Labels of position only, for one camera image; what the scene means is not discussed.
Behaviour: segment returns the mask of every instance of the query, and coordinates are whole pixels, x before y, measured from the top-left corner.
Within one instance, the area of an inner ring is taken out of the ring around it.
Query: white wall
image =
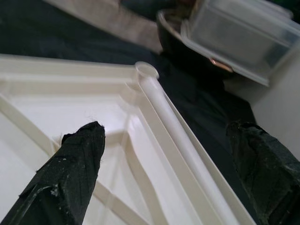
[[[300,51],[270,78],[270,87],[237,79],[227,82],[226,88],[247,100],[258,125],[300,160]]]

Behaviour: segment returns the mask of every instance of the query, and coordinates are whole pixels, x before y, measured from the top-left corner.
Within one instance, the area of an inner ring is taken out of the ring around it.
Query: clear plastic container
[[[201,0],[185,23],[183,41],[268,85],[272,70],[299,42],[300,25],[290,17],[288,11],[266,1]]]

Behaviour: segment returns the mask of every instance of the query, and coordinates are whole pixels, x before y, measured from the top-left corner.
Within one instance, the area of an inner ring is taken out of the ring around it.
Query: black electrical tape
[[[241,182],[263,225],[300,224],[300,162],[255,124],[227,128]]]
[[[104,146],[104,127],[97,122],[65,135],[0,225],[81,225]]]

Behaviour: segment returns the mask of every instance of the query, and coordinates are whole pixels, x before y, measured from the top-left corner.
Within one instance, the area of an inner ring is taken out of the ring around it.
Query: beige fabric
[[[118,0],[45,1],[123,40],[157,53],[162,50],[156,23],[120,6]]]

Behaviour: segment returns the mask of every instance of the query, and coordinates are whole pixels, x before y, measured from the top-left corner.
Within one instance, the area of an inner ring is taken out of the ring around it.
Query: dark fabric
[[[300,208],[295,209],[300,199],[300,162],[257,125],[233,122],[227,135],[236,170],[261,223],[285,224],[292,212],[300,224]]]
[[[175,7],[176,0],[120,0],[120,4],[138,15],[155,21],[157,12]]]
[[[98,122],[64,136],[61,148],[37,171],[1,225],[82,224],[104,146],[104,127]]]
[[[255,122],[248,102],[223,90],[209,69],[189,74],[169,57],[122,41],[41,0],[0,1],[0,53],[133,65],[152,64],[160,83],[230,186],[256,220],[233,166],[228,122]]]

